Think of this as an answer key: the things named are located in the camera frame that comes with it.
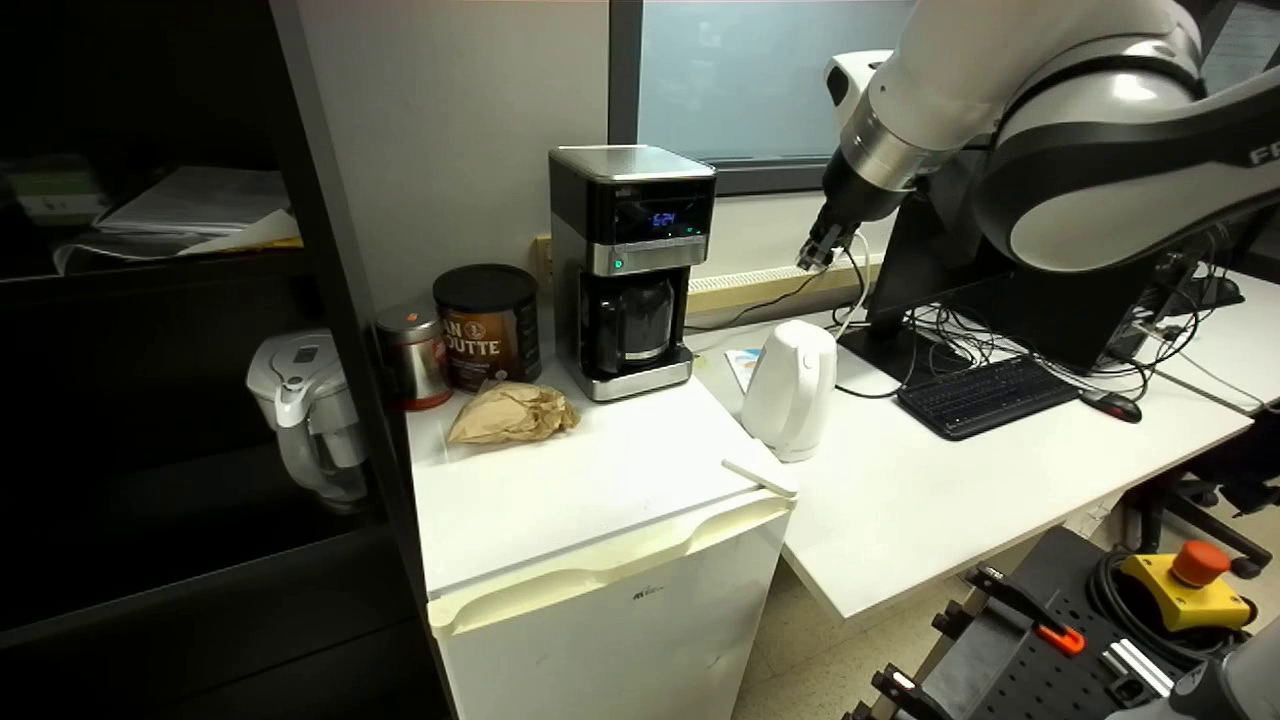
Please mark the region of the stack of papers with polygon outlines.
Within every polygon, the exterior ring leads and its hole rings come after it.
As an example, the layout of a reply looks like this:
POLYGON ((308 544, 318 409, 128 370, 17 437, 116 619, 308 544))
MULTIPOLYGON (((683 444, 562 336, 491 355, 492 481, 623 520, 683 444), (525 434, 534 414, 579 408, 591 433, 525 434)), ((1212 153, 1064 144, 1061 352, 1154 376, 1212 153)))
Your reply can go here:
POLYGON ((179 167, 56 245, 52 266, 67 275, 92 261, 168 261, 302 246, 280 172, 179 167))

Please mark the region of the brown coffee can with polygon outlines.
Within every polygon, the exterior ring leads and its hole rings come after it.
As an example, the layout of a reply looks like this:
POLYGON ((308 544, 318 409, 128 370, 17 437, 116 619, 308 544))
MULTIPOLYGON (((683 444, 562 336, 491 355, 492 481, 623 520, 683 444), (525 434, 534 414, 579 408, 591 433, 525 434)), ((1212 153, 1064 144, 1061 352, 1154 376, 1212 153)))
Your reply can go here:
POLYGON ((457 266, 435 279, 431 295, 453 387, 475 393, 488 380, 539 378, 538 283, 529 272, 495 263, 457 266))

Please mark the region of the glass coffee carafe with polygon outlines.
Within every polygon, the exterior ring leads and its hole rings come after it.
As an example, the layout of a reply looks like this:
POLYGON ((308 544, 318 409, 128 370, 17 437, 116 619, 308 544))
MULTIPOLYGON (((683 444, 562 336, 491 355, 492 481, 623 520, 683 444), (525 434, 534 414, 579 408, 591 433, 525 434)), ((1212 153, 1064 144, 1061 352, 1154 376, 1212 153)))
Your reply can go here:
POLYGON ((598 377, 657 364, 672 345, 675 288, 663 274, 593 279, 580 292, 582 364, 598 377))

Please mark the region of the black computer mouse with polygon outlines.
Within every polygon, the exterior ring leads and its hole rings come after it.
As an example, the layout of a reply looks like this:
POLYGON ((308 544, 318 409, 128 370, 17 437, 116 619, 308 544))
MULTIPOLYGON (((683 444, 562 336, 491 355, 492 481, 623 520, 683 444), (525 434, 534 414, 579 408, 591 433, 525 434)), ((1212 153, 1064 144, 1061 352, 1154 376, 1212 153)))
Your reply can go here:
POLYGON ((1079 400, 1087 406, 1125 423, 1137 424, 1143 419, 1137 401, 1119 392, 1082 389, 1079 400))

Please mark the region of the black keyboard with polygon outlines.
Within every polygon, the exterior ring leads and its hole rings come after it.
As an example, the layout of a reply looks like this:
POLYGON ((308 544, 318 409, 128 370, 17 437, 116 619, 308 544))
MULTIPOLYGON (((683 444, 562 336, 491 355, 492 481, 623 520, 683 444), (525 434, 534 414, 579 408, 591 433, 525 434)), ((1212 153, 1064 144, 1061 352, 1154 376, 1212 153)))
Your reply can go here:
POLYGON ((1037 360, 1020 356, 909 386, 896 400, 938 437, 960 441, 1069 404, 1079 393, 1037 360))

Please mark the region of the yellow emergency stop button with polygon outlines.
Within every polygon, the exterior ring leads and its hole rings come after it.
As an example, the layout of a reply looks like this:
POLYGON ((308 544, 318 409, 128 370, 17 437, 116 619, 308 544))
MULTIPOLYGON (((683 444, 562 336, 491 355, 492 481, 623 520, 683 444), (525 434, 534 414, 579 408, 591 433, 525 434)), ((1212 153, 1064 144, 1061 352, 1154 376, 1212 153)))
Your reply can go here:
POLYGON ((1153 632, 1239 632, 1256 620, 1258 610, 1228 583, 1230 571, 1225 552, 1192 539, 1175 553, 1130 553, 1120 560, 1117 593, 1153 632))

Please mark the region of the white mini fridge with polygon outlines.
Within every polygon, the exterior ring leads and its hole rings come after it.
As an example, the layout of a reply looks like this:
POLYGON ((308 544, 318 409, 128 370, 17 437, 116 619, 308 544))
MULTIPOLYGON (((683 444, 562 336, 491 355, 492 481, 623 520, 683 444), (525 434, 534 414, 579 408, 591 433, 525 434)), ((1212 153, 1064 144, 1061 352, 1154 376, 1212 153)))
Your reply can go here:
POLYGON ((730 720, 799 483, 699 380, 468 446, 406 415, 428 628, 454 720, 730 720))

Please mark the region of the black clamp with orange trigger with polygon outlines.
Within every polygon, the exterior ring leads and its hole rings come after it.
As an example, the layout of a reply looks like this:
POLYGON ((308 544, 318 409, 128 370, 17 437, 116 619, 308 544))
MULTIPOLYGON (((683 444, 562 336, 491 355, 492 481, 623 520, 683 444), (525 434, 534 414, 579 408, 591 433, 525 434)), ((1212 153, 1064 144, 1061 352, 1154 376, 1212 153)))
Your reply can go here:
POLYGON ((964 579, 974 589, 1027 618, 1034 634, 1064 656, 1075 657, 1085 650, 1085 637, 1079 630, 1060 621, 1044 603, 1010 575, 989 564, 979 562, 965 571, 964 579))

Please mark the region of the window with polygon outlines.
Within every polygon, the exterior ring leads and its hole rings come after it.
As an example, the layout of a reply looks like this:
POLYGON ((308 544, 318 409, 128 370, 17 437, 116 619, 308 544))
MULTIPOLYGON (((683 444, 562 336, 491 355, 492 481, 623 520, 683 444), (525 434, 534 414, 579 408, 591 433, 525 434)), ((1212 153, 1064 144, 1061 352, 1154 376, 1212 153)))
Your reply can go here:
POLYGON ((611 143, 705 161, 723 196, 817 191, 826 65, 891 49, 916 0, 608 0, 611 143))

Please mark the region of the black shelf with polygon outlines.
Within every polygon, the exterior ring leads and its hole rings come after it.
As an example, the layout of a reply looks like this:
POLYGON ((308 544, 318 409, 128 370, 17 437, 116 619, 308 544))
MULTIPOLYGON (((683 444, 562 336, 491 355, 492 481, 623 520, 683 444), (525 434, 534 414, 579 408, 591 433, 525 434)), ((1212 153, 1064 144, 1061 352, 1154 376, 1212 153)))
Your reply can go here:
POLYGON ((449 720, 372 287, 302 0, 0 0, 0 720, 449 720), (54 254, 188 168, 301 246, 54 254), (329 331, 366 493, 289 477, 244 378, 329 331))

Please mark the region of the white plastic strip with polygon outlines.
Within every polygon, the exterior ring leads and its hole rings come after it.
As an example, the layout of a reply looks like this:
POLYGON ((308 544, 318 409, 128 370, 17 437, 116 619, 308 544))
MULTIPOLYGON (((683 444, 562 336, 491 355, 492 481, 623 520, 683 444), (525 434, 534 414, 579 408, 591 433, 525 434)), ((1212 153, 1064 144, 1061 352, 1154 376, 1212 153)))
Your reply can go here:
POLYGON ((797 496, 799 483, 783 462, 726 457, 721 461, 721 465, 774 495, 787 498, 797 496))

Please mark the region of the black monitor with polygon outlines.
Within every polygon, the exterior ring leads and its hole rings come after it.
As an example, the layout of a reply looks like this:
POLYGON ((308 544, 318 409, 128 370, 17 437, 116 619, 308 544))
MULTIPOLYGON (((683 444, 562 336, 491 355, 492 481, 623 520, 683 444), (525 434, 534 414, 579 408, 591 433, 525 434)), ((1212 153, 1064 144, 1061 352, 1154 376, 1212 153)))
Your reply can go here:
POLYGON ((980 150, 964 150, 902 201, 867 300, 868 327, 840 343, 911 384, 961 370, 977 361, 977 352, 929 340, 923 320, 908 319, 913 310, 940 304, 1071 372, 1103 368, 1160 255, 1083 274, 1016 265, 980 236, 972 215, 984 164, 980 150))

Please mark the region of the crumpled brown paper bag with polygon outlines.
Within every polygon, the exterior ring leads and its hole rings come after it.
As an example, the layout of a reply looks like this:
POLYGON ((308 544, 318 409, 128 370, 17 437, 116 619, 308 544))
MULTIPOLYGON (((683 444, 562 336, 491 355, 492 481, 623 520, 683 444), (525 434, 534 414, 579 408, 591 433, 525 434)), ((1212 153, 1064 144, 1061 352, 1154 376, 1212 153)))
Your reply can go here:
POLYGON ((541 384, 489 382, 456 416, 451 445, 503 445, 548 439, 573 430, 577 409, 561 391, 541 384))

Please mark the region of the white electric kettle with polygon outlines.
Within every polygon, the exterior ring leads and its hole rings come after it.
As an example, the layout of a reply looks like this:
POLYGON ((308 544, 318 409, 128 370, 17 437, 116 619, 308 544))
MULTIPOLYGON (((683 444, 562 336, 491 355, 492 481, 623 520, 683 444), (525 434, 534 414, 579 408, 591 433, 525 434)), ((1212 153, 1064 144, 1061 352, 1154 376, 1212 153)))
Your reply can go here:
POLYGON ((782 462, 814 456, 824 438, 837 377, 831 333, 792 319, 777 325, 760 348, 740 420, 782 462))

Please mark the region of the steel canister with red lid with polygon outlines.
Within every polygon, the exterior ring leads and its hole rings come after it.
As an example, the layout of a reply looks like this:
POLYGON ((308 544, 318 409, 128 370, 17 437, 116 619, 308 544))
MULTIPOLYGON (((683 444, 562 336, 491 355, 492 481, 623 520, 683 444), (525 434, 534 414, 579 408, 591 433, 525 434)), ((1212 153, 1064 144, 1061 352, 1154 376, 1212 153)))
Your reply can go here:
POLYGON ((435 313, 421 304, 388 307, 378 316, 378 338, 403 410, 428 410, 452 397, 445 342, 435 313))

